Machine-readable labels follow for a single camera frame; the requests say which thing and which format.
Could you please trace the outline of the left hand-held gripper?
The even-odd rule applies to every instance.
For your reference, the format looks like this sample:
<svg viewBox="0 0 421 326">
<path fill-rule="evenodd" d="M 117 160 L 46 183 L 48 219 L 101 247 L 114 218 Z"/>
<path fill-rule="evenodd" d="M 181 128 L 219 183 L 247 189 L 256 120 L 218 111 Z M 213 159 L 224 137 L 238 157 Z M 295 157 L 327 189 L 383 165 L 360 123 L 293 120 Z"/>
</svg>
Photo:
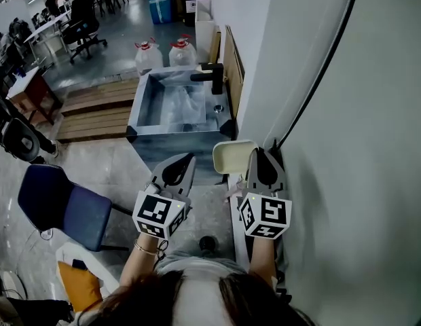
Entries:
<svg viewBox="0 0 421 326">
<path fill-rule="evenodd" d="M 141 234 L 169 240 L 187 219 L 191 200 L 185 196 L 191 188 L 195 169 L 193 153 L 177 154 L 154 168 L 151 183 L 138 193 L 132 213 L 132 220 Z M 182 195 L 160 189 L 170 187 Z"/>
</svg>

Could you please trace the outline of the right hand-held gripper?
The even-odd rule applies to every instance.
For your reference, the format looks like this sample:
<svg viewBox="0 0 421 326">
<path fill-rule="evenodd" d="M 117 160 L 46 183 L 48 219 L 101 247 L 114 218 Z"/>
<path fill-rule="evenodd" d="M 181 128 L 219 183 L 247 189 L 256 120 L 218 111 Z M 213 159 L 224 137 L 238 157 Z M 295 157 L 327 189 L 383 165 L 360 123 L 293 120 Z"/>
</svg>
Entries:
<svg viewBox="0 0 421 326">
<path fill-rule="evenodd" d="M 275 193 L 285 191 L 287 179 L 281 163 L 269 152 L 258 147 L 249 157 L 247 188 Z M 292 202 L 277 197 L 248 193 L 240 205 L 246 236 L 277 239 L 289 229 Z"/>
</svg>

